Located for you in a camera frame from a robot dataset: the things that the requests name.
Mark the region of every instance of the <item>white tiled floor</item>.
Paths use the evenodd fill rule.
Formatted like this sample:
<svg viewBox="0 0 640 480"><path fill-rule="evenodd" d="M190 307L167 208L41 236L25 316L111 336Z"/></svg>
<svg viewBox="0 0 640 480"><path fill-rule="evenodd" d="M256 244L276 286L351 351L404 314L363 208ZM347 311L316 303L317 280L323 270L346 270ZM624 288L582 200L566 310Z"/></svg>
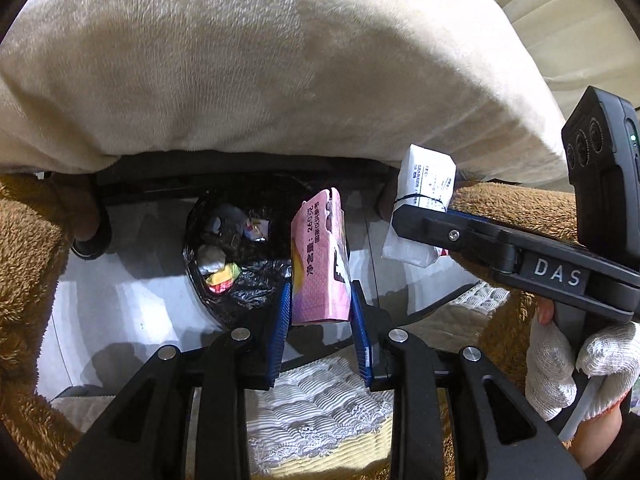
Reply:
<svg viewBox="0 0 640 480"><path fill-rule="evenodd" d="M428 269L383 260L388 224L372 204L368 194L343 197L351 277L360 280L367 301L401 324L407 314L475 282L450 258ZM192 206L167 200L110 208L110 252L93 262L69 257L38 361L41 394L52 399L83 385L114 394L160 345L189 350L220 333L184 275L182 235ZM351 335L347 323L323 329L324 344ZM285 359L297 355L287 347Z"/></svg>

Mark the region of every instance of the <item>camera lens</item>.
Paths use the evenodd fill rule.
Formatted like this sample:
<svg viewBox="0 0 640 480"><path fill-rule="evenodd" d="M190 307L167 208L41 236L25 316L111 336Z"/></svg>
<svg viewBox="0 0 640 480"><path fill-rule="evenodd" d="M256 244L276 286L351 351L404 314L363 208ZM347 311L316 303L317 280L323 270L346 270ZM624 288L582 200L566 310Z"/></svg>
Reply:
<svg viewBox="0 0 640 480"><path fill-rule="evenodd" d="M584 131L580 130L575 137L575 151L578 154L578 160L583 166L587 165L589 161L589 146L587 144L587 137L584 135Z"/></svg>
<svg viewBox="0 0 640 480"><path fill-rule="evenodd" d="M569 168L573 169L575 167L574 147L570 144L566 147L566 161L569 164Z"/></svg>
<svg viewBox="0 0 640 480"><path fill-rule="evenodd" d="M589 123L589 138L591 139L593 151L600 153L602 151L602 128L596 119L592 119L591 123Z"/></svg>

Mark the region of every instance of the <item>black handheld device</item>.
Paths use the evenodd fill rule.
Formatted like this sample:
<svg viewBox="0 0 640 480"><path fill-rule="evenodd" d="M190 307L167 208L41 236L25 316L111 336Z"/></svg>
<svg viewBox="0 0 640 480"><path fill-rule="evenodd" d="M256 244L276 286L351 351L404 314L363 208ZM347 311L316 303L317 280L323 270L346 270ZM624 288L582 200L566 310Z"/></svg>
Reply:
<svg viewBox="0 0 640 480"><path fill-rule="evenodd" d="M562 129L575 188L578 241L570 244L518 226L450 211L402 206L400 237L462 252L492 278L554 300L554 320L577 352L614 321L640 316L640 151L632 105L588 87ZM550 421L562 440L575 433L602 378L575 371L574 403Z"/></svg>

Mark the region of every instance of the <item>brown fuzzy fabric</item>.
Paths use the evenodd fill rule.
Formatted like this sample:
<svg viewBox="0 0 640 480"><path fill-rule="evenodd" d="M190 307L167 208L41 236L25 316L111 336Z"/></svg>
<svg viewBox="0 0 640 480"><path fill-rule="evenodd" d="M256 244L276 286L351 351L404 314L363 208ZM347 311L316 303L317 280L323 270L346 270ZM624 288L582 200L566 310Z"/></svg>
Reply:
<svg viewBox="0 0 640 480"><path fill-rule="evenodd" d="M575 241L575 200L567 193L478 184L459 189L451 207ZM64 208L46 182L0 176L0 416L45 480L54 478L79 437L66 419L34 392L36 359L57 280L66 265L68 226ZM488 279L485 269L463 260L460 263ZM485 354L522 391L534 310L532 295L513 291L479 341ZM452 480L448 423L444 417L446 478ZM342 478L382 480L387 476L388 464L380 464Z"/></svg>
<svg viewBox="0 0 640 480"><path fill-rule="evenodd" d="M35 393L36 361L70 242L51 186L0 176L0 417L45 480L55 478L79 437Z"/></svg>

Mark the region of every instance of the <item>glove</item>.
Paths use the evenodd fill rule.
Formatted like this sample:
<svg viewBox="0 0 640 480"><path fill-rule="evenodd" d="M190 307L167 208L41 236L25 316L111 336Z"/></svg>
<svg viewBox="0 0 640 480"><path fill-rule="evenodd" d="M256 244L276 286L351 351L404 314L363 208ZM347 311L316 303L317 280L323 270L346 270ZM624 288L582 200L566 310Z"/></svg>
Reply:
<svg viewBox="0 0 640 480"><path fill-rule="evenodd" d="M525 395L544 420L551 420L576 396L574 368L589 377L607 376L584 420L617 406L640 374L640 325L613 324L587 338L574 360L566 337L552 321L553 303L538 301L527 350Z"/></svg>

